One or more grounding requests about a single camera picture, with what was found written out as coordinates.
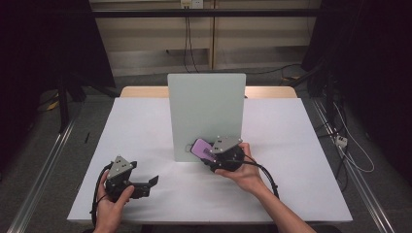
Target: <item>cable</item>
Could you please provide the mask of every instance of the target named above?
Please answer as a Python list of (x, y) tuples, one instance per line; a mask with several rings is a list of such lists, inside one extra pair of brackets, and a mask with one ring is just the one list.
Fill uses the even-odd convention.
[(357, 28), (358, 21), (359, 21), (360, 15), (361, 15), (361, 7), (363, 6), (363, 2), (364, 2), (364, 0), (362, 0), (361, 3), (360, 3), (360, 9), (358, 10), (358, 15), (357, 15), (357, 18), (355, 19), (355, 24), (354, 24), (354, 27), (352, 28), (351, 36), (349, 37), (349, 40), (348, 40), (348, 46), (351, 45), (352, 38), (354, 37), (354, 33), (355, 33), (356, 28)]
[(365, 172), (365, 173), (371, 173), (371, 172), (373, 172), (373, 171), (375, 170), (375, 164), (373, 163), (372, 159), (371, 159), (370, 156), (367, 154), (367, 152), (363, 149), (363, 147), (361, 147), (361, 145), (357, 142), (357, 140), (355, 140), (355, 138), (354, 138), (354, 137), (352, 136), (352, 134), (349, 132), (349, 129), (348, 129), (348, 127), (346, 126), (346, 123), (344, 122), (343, 116), (341, 115), (341, 113), (340, 113), (340, 111), (339, 111), (339, 108), (336, 106), (335, 103), (333, 103), (333, 105), (335, 106), (335, 108), (336, 108), (336, 110), (337, 110), (337, 113), (339, 114), (340, 118), (342, 119), (343, 126), (345, 127), (346, 132), (348, 133), (349, 137), (351, 137), (351, 139), (354, 140), (355, 144), (356, 144), (356, 145), (363, 151), (363, 153), (366, 155), (367, 159), (370, 161), (370, 163), (371, 163), (371, 165), (372, 165), (372, 168), (371, 168), (370, 170), (362, 169), (361, 167), (359, 167), (359, 166), (355, 163), (355, 161), (354, 161), (353, 159), (351, 159), (350, 157), (348, 157), (348, 154), (349, 154), (348, 152), (343, 151), (343, 149), (342, 149), (340, 146), (338, 146), (338, 147), (342, 150), (343, 155), (348, 159), (348, 161), (349, 161), (352, 165), (354, 165), (358, 170), (363, 171), (363, 172)]
[(103, 177), (104, 172), (106, 172), (106, 170), (111, 169), (113, 166), (113, 162), (111, 162), (109, 165), (106, 165), (103, 170), (100, 172), (99, 178), (97, 179), (97, 183), (96, 183), (96, 188), (94, 189), (94, 195), (93, 195), (93, 202), (91, 204), (91, 221), (93, 222), (93, 226), (96, 227), (96, 220), (97, 220), (97, 205), (99, 204), (99, 202), (102, 200), (103, 197), (101, 197), (98, 201), (96, 201), (97, 199), (97, 192), (99, 190), (99, 185), (100, 185), (100, 180)]
[(281, 81), (279, 82), (278, 86), (282, 86), (283, 81), (284, 81), (284, 69), (281, 69)]
[(191, 48), (191, 34), (190, 34), (190, 19), (188, 18), (188, 32), (189, 32), (189, 45), (190, 45), (190, 55), (191, 55), (191, 61), (193, 62), (194, 70), (196, 70), (196, 73), (199, 73), (196, 67), (196, 63), (194, 62), (194, 57), (193, 57), (193, 49)]
[(186, 17), (186, 38), (185, 38), (185, 54), (183, 55), (183, 62), (185, 64), (186, 71), (190, 74), (188, 66), (186, 64), (186, 50), (188, 50), (188, 18)]
[(245, 156), (247, 156), (247, 157), (248, 157), (249, 159), (251, 159), (253, 162), (257, 163), (257, 161), (256, 161), (254, 158), (250, 157), (249, 155), (245, 154)]
[[(342, 105), (342, 106), (341, 106), (341, 111), (343, 112), (344, 123), (346, 123), (346, 122), (347, 122), (347, 118), (346, 118), (345, 110), (343, 109), (343, 101), (341, 101), (341, 102), (342, 102), (342, 104), (341, 104), (341, 105)], [(335, 122), (335, 120), (334, 120), (335, 118), (336, 118), (336, 113), (333, 113), (333, 121), (332, 121), (332, 123)], [(324, 125), (326, 125), (326, 124), (330, 124), (330, 123), (329, 123), (329, 122), (325, 122), (323, 125), (320, 125), (320, 126), (316, 127), (316, 128), (315, 128), (315, 132), (319, 131), (319, 130), (322, 128), (322, 126), (324, 126)], [(342, 131), (342, 129), (344, 129), (344, 126), (343, 126), (343, 124), (342, 124), (342, 125), (340, 125), (340, 128), (339, 128), (339, 129), (336, 129), (336, 128), (334, 128), (334, 127), (333, 127), (333, 128), (330, 127), (330, 129), (332, 130), (331, 133), (325, 134), (325, 135), (319, 135), (319, 136), (318, 136), (318, 139), (323, 138), (323, 137), (329, 137), (329, 136), (335, 137), (336, 134), (340, 133), (340, 132)]]
[(255, 162), (254, 159), (252, 159), (254, 162), (249, 162), (249, 161), (238, 161), (238, 160), (225, 160), (222, 161), (222, 163), (241, 163), (241, 164), (248, 164), (248, 165), (253, 165), (256, 166), (258, 168), (260, 168), (260, 170), (264, 173), (264, 175), (266, 176), (266, 178), (269, 180), (270, 185), (272, 186), (272, 191), (273, 194), (279, 198), (279, 192), (278, 192), (278, 185), (275, 184), (275, 182), (273, 181), (272, 176), (270, 175), (269, 171), (267, 171), (267, 169), (265, 167), (263, 167), (262, 165), (258, 164)]
[(316, 127), (314, 127), (313, 128), (313, 130), (315, 130), (315, 132), (318, 132), (319, 130), (321, 130), (325, 125), (327, 125), (327, 124), (329, 124), (329, 122), (325, 122), (325, 123), (323, 123), (323, 124), (321, 124), (321, 125), (319, 125), (319, 126), (316, 126)]
[(276, 72), (276, 71), (280, 71), (280, 70), (283, 70), (283, 69), (285, 69), (285, 68), (288, 68), (288, 67), (291, 67), (291, 66), (296, 66), (296, 65), (298, 65), (298, 66), (299, 66), (300, 64), (294, 63), (294, 64), (286, 65), (286, 66), (281, 67), (281, 68), (277, 68), (277, 69), (274, 69), (274, 70), (270, 70), (270, 71), (256, 72), (256, 73), (245, 73), (245, 74), (246, 74), (246, 75), (262, 75), (262, 74), (269, 74), (269, 73), (273, 73), (273, 72)]
[[(337, 152), (338, 154), (340, 154), (338, 148), (335, 147), (335, 149), (336, 149), (336, 152)], [(337, 168), (337, 171), (336, 171), (336, 174), (335, 174), (335, 179), (336, 179), (337, 181), (339, 181), (338, 177), (339, 177), (339, 173), (340, 173), (341, 168), (343, 167), (343, 169), (345, 170), (345, 184), (344, 184), (343, 188), (340, 189), (341, 192), (344, 192), (344, 191), (346, 190), (346, 188), (348, 187), (348, 182), (349, 182), (348, 170), (347, 170), (346, 167), (343, 165), (343, 162), (344, 162), (345, 158), (346, 158), (345, 156), (343, 156), (343, 157), (340, 158), (339, 167)]]
[[(309, 1), (308, 1), (307, 10), (309, 10), (310, 4), (311, 4), (311, 2), (310, 2), (310, 0), (309, 0)], [(309, 28), (309, 17), (306, 17), (306, 26), (307, 26), (307, 28), (308, 28), (308, 35), (309, 35), (309, 41), (310, 41), (311, 38), (312, 38), (312, 35), (311, 35), (311, 33), (310, 33), (310, 28)]]
[(188, 69), (188, 65), (186, 63), (186, 52), (188, 50), (188, 39), (189, 39), (189, 47), (190, 47), (190, 54), (191, 54), (191, 61), (193, 62), (194, 69), (196, 70), (196, 73), (199, 73), (197, 70), (196, 64), (194, 62), (194, 57), (193, 57), (193, 49), (191, 47), (191, 35), (190, 35), (190, 20), (188, 17), (186, 17), (186, 39), (185, 39), (185, 54), (184, 54), (184, 64), (185, 64), (185, 69), (188, 73), (190, 73)]

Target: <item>phone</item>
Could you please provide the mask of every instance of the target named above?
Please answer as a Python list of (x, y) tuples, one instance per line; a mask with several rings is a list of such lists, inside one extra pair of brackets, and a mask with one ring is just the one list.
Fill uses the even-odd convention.
[(190, 152), (200, 159), (207, 159), (211, 162), (214, 162), (216, 160), (216, 156), (210, 152), (211, 149), (212, 145), (210, 145), (208, 142), (204, 141), (203, 139), (196, 139), (193, 147), (191, 147), (190, 149)]

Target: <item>hand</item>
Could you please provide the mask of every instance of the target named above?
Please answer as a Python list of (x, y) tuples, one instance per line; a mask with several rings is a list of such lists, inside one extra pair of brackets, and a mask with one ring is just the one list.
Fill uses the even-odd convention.
[(134, 191), (134, 186), (131, 185), (123, 191), (116, 203), (112, 202), (104, 187), (108, 174), (109, 170), (103, 174), (97, 191), (97, 200), (102, 199), (97, 206), (97, 222), (94, 232), (116, 232), (121, 222), (123, 207)]
[[(241, 143), (239, 147), (245, 152), (246, 155), (252, 158), (251, 149), (248, 143)], [(245, 156), (245, 161), (254, 162), (248, 156)], [(263, 180), (261, 179), (258, 167), (243, 164), (234, 172), (229, 172), (224, 169), (217, 169), (215, 174), (221, 175), (226, 178), (234, 180), (243, 190), (255, 194), (255, 191), (266, 187)]]

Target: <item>dark curtain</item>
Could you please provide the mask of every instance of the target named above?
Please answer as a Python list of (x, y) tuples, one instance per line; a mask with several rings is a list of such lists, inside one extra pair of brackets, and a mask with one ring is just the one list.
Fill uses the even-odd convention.
[(1, 158), (4, 167), (30, 128), (40, 94), (55, 89), (65, 75), (70, 85), (90, 82), (115, 86), (109, 61), (87, 0), (6, 0), (0, 2)]
[[(406, 1), (359, 1), (348, 43), (331, 66), (337, 87), (361, 119), (371, 139), (388, 161), (412, 183), (412, 98), (409, 89), (412, 57), (412, 17)], [(321, 44), (332, 25), (317, 21), (319, 37), (306, 54), (303, 67), (311, 69), (322, 57)]]

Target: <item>white tabletop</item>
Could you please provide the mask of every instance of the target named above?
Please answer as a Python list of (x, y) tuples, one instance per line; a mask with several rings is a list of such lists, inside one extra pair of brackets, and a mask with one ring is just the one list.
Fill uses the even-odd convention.
[[(246, 99), (242, 138), (279, 185), (281, 200), (303, 220), (352, 220), (300, 99)], [(233, 181), (201, 162), (175, 162), (172, 140), (168, 99), (116, 99), (68, 219), (90, 221), (97, 177), (120, 154), (138, 163), (132, 182), (159, 175), (150, 197), (125, 206), (125, 221), (271, 222), (258, 200)]]

